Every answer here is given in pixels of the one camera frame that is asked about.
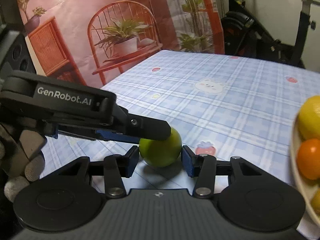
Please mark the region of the grey gloved hand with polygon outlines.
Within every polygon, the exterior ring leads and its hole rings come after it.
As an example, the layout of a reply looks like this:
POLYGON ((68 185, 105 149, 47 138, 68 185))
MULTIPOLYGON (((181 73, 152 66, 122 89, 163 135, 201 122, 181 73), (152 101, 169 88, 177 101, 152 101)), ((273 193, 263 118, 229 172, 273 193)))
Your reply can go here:
POLYGON ((14 202, 18 193, 39 180, 44 171, 43 135, 27 129, 18 130, 1 124, 1 169, 4 171, 4 196, 14 202))

